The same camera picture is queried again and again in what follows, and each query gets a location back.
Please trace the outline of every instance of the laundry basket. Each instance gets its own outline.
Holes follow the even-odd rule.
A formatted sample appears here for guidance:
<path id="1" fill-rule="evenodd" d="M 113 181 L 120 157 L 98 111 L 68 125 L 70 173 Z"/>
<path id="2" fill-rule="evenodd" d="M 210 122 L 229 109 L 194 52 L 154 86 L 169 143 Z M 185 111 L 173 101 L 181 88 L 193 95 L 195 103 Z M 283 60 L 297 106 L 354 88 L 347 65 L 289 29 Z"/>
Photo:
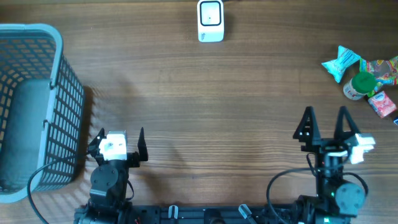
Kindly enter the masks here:
<path id="1" fill-rule="evenodd" d="M 52 26 L 0 24 L 0 203 L 26 197 L 36 169 L 77 153 L 85 94 L 62 50 Z M 45 169 L 32 189 L 67 185 L 76 162 Z"/>

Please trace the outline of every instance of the jar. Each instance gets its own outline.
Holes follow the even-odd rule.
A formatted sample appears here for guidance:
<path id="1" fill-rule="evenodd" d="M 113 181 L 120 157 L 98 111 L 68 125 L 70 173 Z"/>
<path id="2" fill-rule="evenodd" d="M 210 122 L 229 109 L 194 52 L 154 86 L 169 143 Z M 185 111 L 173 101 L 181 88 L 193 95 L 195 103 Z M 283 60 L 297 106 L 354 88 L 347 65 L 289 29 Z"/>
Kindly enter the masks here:
<path id="1" fill-rule="evenodd" d="M 369 72 L 359 72 L 344 85 L 343 92 L 351 100 L 359 100 L 376 86 L 376 78 Z"/>

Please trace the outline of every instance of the pink package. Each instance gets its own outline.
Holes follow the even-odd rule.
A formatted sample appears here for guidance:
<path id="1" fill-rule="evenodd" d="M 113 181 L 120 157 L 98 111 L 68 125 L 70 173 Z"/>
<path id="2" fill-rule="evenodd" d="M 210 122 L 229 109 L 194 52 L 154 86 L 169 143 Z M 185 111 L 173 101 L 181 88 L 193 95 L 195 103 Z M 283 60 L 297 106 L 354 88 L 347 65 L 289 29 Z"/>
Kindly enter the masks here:
<path id="1" fill-rule="evenodd" d="M 397 109 L 397 106 L 390 100 L 384 91 L 369 98 L 368 102 L 381 118 L 389 115 Z"/>

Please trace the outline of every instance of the colorful snack package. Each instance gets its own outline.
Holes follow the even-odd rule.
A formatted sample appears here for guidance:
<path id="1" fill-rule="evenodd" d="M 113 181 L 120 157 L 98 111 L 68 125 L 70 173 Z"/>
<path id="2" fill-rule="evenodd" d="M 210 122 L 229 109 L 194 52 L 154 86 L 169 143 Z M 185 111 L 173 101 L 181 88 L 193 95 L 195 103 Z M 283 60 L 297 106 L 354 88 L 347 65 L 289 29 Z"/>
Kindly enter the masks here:
<path id="1" fill-rule="evenodd" d="M 380 118 L 389 115 L 397 109 L 397 106 L 390 100 L 384 91 L 369 98 L 368 102 Z"/>
<path id="2" fill-rule="evenodd" d="M 391 60 L 374 60 L 371 62 L 361 58 L 359 71 L 372 73 L 376 77 L 377 82 L 376 87 L 368 93 L 368 96 L 373 96 L 383 85 L 396 85 L 398 82 L 397 70 L 398 56 Z"/>
<path id="3" fill-rule="evenodd" d="M 336 82 L 339 83 L 344 75 L 344 71 L 360 58 L 361 57 L 352 50 L 343 46 L 338 46 L 337 59 L 323 62 L 322 65 L 334 76 Z"/>

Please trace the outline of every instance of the wooden tabletop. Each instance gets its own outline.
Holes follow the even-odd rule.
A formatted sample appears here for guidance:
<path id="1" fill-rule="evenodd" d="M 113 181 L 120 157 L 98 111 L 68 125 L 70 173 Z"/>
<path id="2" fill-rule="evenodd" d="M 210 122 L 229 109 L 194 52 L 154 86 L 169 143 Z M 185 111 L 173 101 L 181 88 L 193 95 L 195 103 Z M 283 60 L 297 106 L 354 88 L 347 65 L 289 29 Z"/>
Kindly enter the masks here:
<path id="1" fill-rule="evenodd" d="M 195 2 L 2 6 L 1 22 L 46 23 L 86 90 L 81 148 L 104 127 L 125 129 L 136 150 L 144 127 L 149 161 L 130 170 L 134 205 L 263 205 L 278 172 L 308 166 L 292 139 L 306 106 L 331 137 L 346 105 L 375 150 L 348 165 L 370 194 L 353 223 L 398 219 L 398 126 L 351 101 L 320 65 L 343 45 L 369 60 L 398 55 L 398 4 L 370 1 L 231 1 L 225 37 L 197 37 Z M 342 83 L 349 80 L 346 75 Z M 386 88 L 398 103 L 398 89 Z M 71 223 L 89 197 L 93 159 L 62 190 L 34 194 L 50 223 Z M 309 173 L 281 177 L 275 203 L 315 195 Z M 0 223 L 39 223 L 27 199 L 0 205 Z"/>

